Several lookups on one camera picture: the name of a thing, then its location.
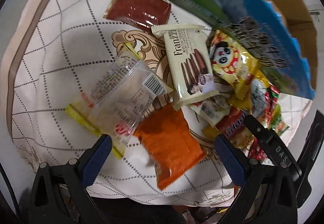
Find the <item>checkered fabric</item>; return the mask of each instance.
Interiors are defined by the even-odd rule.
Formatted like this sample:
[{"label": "checkered fabric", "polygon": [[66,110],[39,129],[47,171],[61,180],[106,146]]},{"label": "checkered fabric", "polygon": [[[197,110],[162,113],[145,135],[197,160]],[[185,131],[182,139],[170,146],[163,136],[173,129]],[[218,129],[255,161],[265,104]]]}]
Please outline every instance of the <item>checkered fabric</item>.
[{"label": "checkered fabric", "polygon": [[[22,157],[34,170],[44,161],[60,165],[78,158],[97,140],[64,110],[87,86],[87,80],[99,79],[111,67],[117,55],[114,33],[135,30],[102,18],[109,3],[50,0],[25,51],[15,80],[12,135]],[[208,27],[175,5],[169,23]],[[280,103],[290,126],[283,139],[289,143],[309,101],[282,95]],[[128,197],[150,205],[206,206],[233,196],[232,181],[215,155],[163,191],[156,182],[153,161],[133,137],[123,159],[113,154],[108,157],[88,192],[102,198]]]}]

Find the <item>panda face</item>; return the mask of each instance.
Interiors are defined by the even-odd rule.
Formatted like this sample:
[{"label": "panda face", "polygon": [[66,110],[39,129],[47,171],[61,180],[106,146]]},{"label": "panda face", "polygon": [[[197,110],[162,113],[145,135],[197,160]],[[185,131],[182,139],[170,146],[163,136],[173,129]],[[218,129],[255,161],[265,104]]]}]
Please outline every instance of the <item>panda face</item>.
[{"label": "panda face", "polygon": [[214,61],[222,67],[227,67],[231,63],[233,51],[228,47],[216,48]]}]

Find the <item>candy wrapper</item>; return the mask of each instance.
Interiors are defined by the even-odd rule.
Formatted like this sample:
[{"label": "candy wrapper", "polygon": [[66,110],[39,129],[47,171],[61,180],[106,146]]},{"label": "candy wrapper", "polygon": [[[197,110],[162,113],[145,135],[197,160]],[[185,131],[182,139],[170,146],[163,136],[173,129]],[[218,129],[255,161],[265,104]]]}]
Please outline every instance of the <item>candy wrapper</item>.
[{"label": "candy wrapper", "polygon": [[175,111],[171,104],[142,121],[134,135],[152,156],[158,188],[162,190],[205,158],[199,143],[190,135],[182,111]]},{"label": "candy wrapper", "polygon": [[244,99],[232,95],[228,103],[238,109],[248,109],[250,114],[267,128],[272,117],[272,106],[276,105],[278,96],[279,91],[269,84],[261,71],[257,71]]},{"label": "candy wrapper", "polygon": [[269,128],[274,130],[279,136],[281,136],[289,128],[282,118],[281,106],[279,104],[277,104],[274,108]]},{"label": "candy wrapper", "polygon": [[114,64],[98,82],[84,87],[66,112],[95,135],[110,135],[113,152],[121,158],[155,97],[172,89],[126,45]]},{"label": "candy wrapper", "polygon": [[222,95],[216,95],[204,101],[189,105],[200,117],[214,127],[222,118],[229,114],[231,106]]},{"label": "candy wrapper", "polygon": [[123,21],[150,33],[153,25],[166,24],[171,4],[163,0],[112,0],[105,19]]},{"label": "candy wrapper", "polygon": [[[288,128],[289,126],[283,121],[281,116],[281,106],[279,104],[276,104],[273,110],[273,115],[269,125],[269,129],[274,130],[278,136],[281,136]],[[257,139],[255,139],[252,143],[247,157],[249,159],[255,158],[260,162],[267,158],[267,155],[259,146]]]},{"label": "candy wrapper", "polygon": [[263,159],[267,158],[268,156],[262,150],[262,148],[259,146],[258,140],[255,139],[250,147],[247,157],[248,157],[248,159],[254,158],[259,161],[263,161]]},{"label": "candy wrapper", "polygon": [[164,37],[166,55],[174,87],[174,108],[203,101],[220,92],[230,90],[229,86],[215,83],[212,65],[206,46],[207,36],[199,25],[177,24],[152,27],[156,37]]},{"label": "candy wrapper", "polygon": [[237,41],[216,31],[209,50],[212,67],[222,79],[234,86],[235,95],[243,99],[259,68],[259,62]]},{"label": "candy wrapper", "polygon": [[249,115],[249,110],[232,107],[230,114],[225,116],[216,127],[208,125],[202,132],[211,140],[219,134],[224,134],[234,147],[243,149],[253,139],[251,132],[243,124],[247,115]]}]

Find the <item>cardboard box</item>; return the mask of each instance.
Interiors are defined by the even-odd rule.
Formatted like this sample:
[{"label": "cardboard box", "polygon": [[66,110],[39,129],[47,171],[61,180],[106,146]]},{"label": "cardboard box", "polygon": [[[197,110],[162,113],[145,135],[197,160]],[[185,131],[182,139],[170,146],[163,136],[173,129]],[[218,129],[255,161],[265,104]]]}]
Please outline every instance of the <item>cardboard box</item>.
[{"label": "cardboard box", "polygon": [[[287,7],[286,0],[271,0],[272,5],[267,0],[170,1],[239,39],[262,62],[261,70],[282,92],[313,99],[309,80],[315,88],[316,30],[302,0],[289,0],[294,9]],[[277,11],[286,22],[279,22]]]},{"label": "cardboard box", "polygon": [[317,84],[317,31],[303,0],[272,0],[287,21],[293,37],[299,41],[302,56],[307,58],[311,70],[311,85]]}]

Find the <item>blue gripper pad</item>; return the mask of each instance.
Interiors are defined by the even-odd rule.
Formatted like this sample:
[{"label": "blue gripper pad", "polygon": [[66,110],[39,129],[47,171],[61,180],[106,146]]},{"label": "blue gripper pad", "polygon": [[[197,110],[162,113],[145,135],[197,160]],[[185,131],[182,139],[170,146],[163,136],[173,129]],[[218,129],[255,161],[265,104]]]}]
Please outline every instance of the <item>blue gripper pad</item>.
[{"label": "blue gripper pad", "polygon": [[227,139],[224,140],[220,135],[217,136],[214,141],[215,151],[219,156],[221,162],[224,164],[234,184],[242,187],[246,182],[246,172],[238,159],[235,157],[234,152],[232,152],[231,150],[231,147],[234,147],[230,147],[228,143],[226,144],[225,141],[232,145]]},{"label": "blue gripper pad", "polygon": [[96,177],[98,176],[103,164],[105,163],[108,155],[112,149],[112,140],[110,136],[106,136],[101,145],[98,147],[93,156],[89,159],[82,172],[82,186],[93,185]]}]

